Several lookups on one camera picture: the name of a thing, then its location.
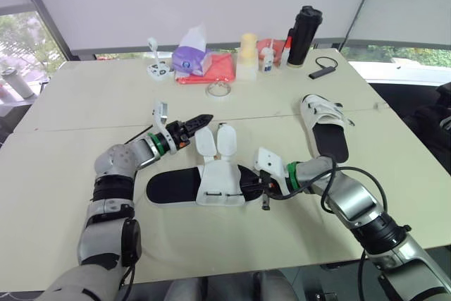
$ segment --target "black cable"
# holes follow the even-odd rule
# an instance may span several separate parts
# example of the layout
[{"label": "black cable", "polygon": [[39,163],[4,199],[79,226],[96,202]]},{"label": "black cable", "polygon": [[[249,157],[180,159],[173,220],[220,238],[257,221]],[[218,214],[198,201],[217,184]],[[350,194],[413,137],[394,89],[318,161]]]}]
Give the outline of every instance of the black cable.
[{"label": "black cable", "polygon": [[332,187],[333,180],[335,179],[335,174],[337,173],[337,161],[335,160],[334,156],[329,156],[329,158],[330,160],[332,160],[332,171],[330,172],[330,178],[329,182],[327,183],[326,189],[321,196],[321,208],[324,211],[333,214],[333,211],[331,211],[329,208],[326,208],[326,198],[329,195],[329,190]]},{"label": "black cable", "polygon": [[365,301],[364,282],[363,282],[365,256],[366,256],[366,253],[364,250],[362,253],[362,256],[360,257],[359,268],[357,269],[357,289],[359,291],[359,300],[360,301]]},{"label": "black cable", "polygon": [[129,270],[132,272],[132,276],[130,277],[130,282],[128,283],[127,290],[125,291],[122,301],[127,301],[128,297],[130,296],[130,292],[132,291],[133,287],[133,280],[135,279],[135,265],[132,265]]},{"label": "black cable", "polygon": [[124,142],[124,144],[127,144],[131,141],[133,141],[134,139],[136,139],[137,137],[139,137],[142,133],[147,132],[148,130],[150,130],[152,127],[154,127],[153,125],[150,125],[149,127],[145,128],[144,130],[142,130],[141,132],[139,132],[138,134],[136,134],[134,137],[131,137],[129,140],[127,140],[126,142]]},{"label": "black cable", "polygon": [[120,283],[119,283],[119,289],[124,285],[126,278],[130,275],[132,271],[132,267],[128,267],[127,271],[125,272],[124,276],[122,277]]},{"label": "black cable", "polygon": [[337,66],[338,66],[338,62],[334,58],[330,58],[328,56],[319,56],[318,58],[315,59],[315,63],[316,63],[316,65],[318,65],[321,68],[326,68],[326,66],[324,66],[323,64],[320,64],[318,62],[318,59],[329,59],[329,60],[333,61],[333,63],[334,63],[334,66],[332,66],[333,68],[337,68]]}]

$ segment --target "black robot arm segment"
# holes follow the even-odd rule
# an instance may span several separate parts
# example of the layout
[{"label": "black robot arm segment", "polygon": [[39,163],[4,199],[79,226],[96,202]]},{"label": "black robot arm segment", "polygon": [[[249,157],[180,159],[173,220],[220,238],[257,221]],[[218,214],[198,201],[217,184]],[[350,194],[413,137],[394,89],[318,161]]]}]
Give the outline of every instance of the black robot arm segment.
[{"label": "black robot arm segment", "polygon": [[[331,159],[320,156],[297,164],[293,174],[303,187],[331,168]],[[323,197],[329,180],[330,173],[305,192]],[[451,300],[451,281],[445,272],[408,234],[409,227],[397,225],[359,181],[336,171],[325,201],[381,271],[379,281],[391,300]]]}]

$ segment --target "white table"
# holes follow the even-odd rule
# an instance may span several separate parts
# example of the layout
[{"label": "white table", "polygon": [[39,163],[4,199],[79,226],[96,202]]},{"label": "white table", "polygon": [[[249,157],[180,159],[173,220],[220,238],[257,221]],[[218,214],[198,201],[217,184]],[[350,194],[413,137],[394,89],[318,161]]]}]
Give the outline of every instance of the white table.
[{"label": "white table", "polygon": [[[319,69],[314,62],[318,56],[331,56],[339,66],[312,80],[306,75]],[[299,110],[300,95],[309,93],[339,100],[345,111],[384,104],[335,49],[310,51],[300,69],[274,68],[259,75],[257,82],[235,82],[226,103],[208,98],[206,85],[155,82],[146,73],[151,63],[151,59],[67,62],[15,131],[150,125],[155,99],[167,102],[169,118],[178,120],[207,112],[215,120],[293,115]]]}]

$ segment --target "slipper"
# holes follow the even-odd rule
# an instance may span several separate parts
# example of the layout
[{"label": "slipper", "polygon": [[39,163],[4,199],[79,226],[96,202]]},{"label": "slipper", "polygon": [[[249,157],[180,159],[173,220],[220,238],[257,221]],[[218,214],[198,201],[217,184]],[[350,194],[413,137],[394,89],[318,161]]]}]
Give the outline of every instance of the slipper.
[{"label": "slipper", "polygon": [[346,119],[341,105],[316,94],[308,94],[300,106],[312,156],[333,155],[338,163],[346,162],[349,152],[345,138]]},{"label": "slipper", "polygon": [[[257,199],[262,191],[256,188],[259,185],[259,176],[250,169],[238,165],[241,172],[240,187],[246,202]],[[163,206],[197,206],[196,197],[201,183],[199,167],[181,169],[178,171],[163,172],[155,175],[147,183],[146,196],[153,204]]]}]

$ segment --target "silver robot arm segment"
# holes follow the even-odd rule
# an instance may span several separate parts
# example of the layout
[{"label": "silver robot arm segment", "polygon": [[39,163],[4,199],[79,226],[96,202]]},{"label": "silver robot arm segment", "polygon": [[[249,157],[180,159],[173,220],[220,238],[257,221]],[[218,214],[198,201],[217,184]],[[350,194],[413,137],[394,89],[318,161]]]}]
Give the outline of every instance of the silver robot arm segment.
[{"label": "silver robot arm segment", "polygon": [[[332,168],[328,157],[296,165],[302,186]],[[307,193],[322,196],[330,174],[316,181]],[[348,228],[381,271],[379,281],[391,300],[451,300],[451,280],[437,263],[398,226],[378,200],[357,180],[337,171],[326,204]]]},{"label": "silver robot arm segment", "polygon": [[190,144],[212,115],[174,121],[162,133],[114,145],[95,161],[96,179],[78,243],[79,266],[65,272],[37,300],[114,301],[127,268],[141,255],[133,190],[138,170]]}]

